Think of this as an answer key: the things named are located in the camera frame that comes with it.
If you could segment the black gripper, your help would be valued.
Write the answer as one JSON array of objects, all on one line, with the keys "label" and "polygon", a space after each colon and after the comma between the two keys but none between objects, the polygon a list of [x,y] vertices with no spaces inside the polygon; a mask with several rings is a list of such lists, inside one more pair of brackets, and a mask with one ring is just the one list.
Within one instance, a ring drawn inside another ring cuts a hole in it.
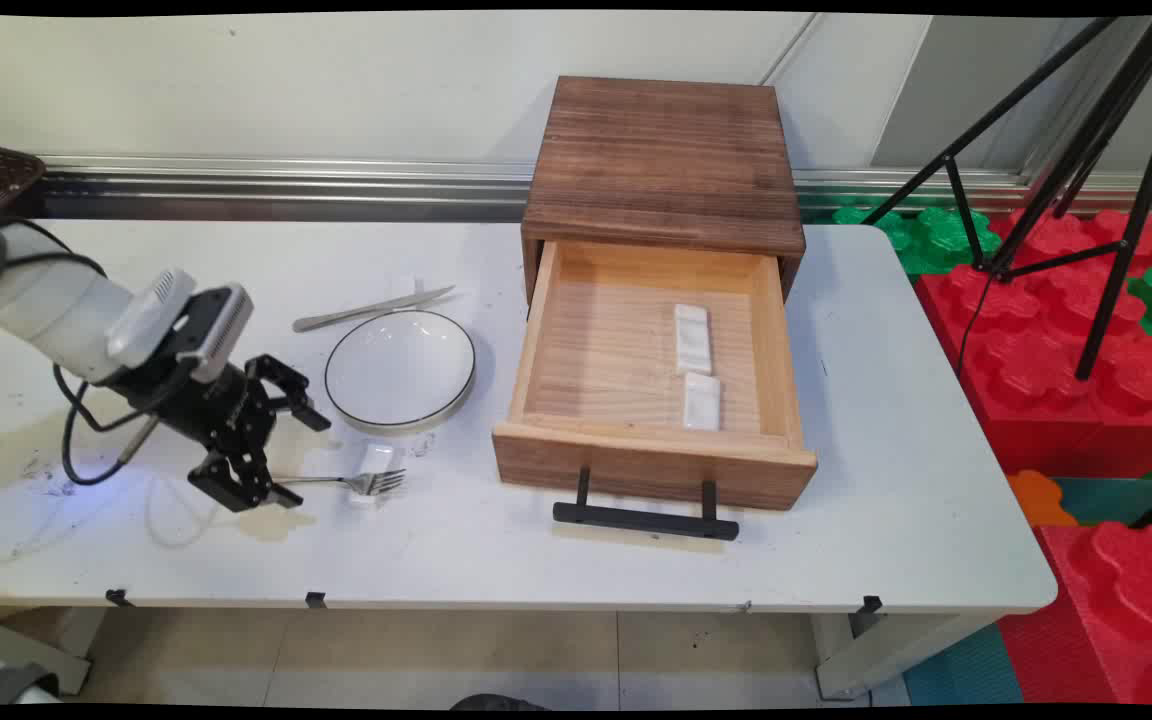
[{"label": "black gripper", "polygon": [[264,450],[278,414],[291,414],[312,432],[332,427],[332,420],[308,396],[306,376],[264,354],[247,361],[242,370],[225,366],[212,382],[185,377],[169,397],[156,404],[173,373],[169,361],[129,370],[128,404],[206,448],[205,458],[189,470],[187,480],[229,511],[264,505],[297,509],[303,498],[274,482]]}]

